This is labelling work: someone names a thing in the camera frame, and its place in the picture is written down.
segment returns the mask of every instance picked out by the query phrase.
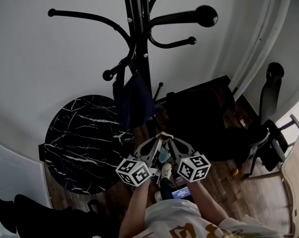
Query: black marble tabletop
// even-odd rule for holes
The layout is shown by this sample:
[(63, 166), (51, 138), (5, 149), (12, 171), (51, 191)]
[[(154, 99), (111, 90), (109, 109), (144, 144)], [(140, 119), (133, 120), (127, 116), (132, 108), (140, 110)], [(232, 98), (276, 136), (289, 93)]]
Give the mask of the black marble tabletop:
[(119, 124), (114, 101), (101, 95), (65, 105), (52, 120), (43, 147), (56, 181), (85, 195), (115, 184), (119, 180), (116, 167), (133, 149), (133, 132)]

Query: white t-shirt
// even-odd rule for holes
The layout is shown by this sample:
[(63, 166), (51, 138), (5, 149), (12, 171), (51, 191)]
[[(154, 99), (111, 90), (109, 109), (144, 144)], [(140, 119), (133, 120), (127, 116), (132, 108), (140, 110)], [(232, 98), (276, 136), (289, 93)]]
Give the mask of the white t-shirt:
[(201, 218), (197, 206), (183, 199), (169, 199), (146, 209), (146, 230), (135, 238), (282, 238), (264, 225), (250, 225), (231, 218), (217, 227)]

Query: chair leg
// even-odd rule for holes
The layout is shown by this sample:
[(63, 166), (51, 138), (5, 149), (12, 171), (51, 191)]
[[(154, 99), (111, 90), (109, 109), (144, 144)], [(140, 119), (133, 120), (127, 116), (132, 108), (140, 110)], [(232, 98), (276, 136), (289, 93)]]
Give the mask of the chair leg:
[(252, 167), (250, 168), (250, 172), (248, 174), (245, 174), (243, 178), (248, 178), (253, 174), (257, 158), (258, 157), (255, 154), (254, 157), (253, 157), (253, 162), (252, 162)]
[(243, 180), (260, 180), (260, 179), (266, 179), (266, 178), (271, 178), (271, 177), (279, 177), (281, 176), (281, 172), (274, 172), (274, 173), (269, 173), (266, 175), (261, 175), (261, 176), (256, 176), (256, 177), (248, 177), (244, 178)]

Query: chair backrest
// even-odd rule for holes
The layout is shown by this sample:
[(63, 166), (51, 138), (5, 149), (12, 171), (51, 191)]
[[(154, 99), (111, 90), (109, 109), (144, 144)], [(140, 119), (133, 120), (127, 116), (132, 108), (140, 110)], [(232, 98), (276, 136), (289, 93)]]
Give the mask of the chair backrest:
[(260, 124), (264, 124), (276, 111), (283, 76), (284, 69), (279, 63), (272, 62), (268, 65), (266, 83), (260, 95)]

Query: smartphone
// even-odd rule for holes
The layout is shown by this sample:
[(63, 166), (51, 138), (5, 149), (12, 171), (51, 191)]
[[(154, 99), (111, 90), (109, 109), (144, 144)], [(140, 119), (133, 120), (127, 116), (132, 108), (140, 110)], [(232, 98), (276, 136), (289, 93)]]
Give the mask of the smartphone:
[(172, 189), (171, 194), (174, 199), (186, 199), (186, 200), (193, 202), (191, 193), (185, 184)]

